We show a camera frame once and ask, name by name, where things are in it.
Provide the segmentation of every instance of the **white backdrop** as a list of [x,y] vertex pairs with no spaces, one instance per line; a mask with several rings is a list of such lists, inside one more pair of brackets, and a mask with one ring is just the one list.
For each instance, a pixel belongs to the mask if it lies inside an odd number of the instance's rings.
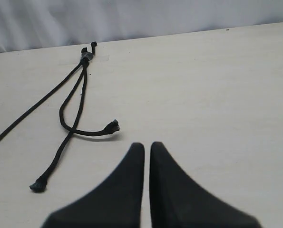
[[0,52],[283,22],[283,0],[0,0]]

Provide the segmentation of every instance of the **table surface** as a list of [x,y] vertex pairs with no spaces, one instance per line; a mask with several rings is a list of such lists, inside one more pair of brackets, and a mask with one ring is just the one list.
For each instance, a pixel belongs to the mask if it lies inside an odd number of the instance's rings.
[[[73,69],[85,46],[0,54],[0,133]],[[117,118],[121,131],[74,137],[47,191],[29,190],[67,134],[59,107],[76,74],[0,142],[0,228],[40,227],[100,184],[132,142],[146,149],[141,227],[151,227],[153,141],[211,193],[265,228],[283,228],[283,23],[99,43],[88,73],[79,128]],[[70,124],[80,91],[66,109]]]

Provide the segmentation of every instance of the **pointed tip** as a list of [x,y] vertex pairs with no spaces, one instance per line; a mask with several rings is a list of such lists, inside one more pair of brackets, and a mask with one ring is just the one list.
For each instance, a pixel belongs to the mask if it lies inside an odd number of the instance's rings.
[[46,185],[39,181],[36,181],[32,185],[30,185],[29,188],[35,193],[41,193],[46,190]]

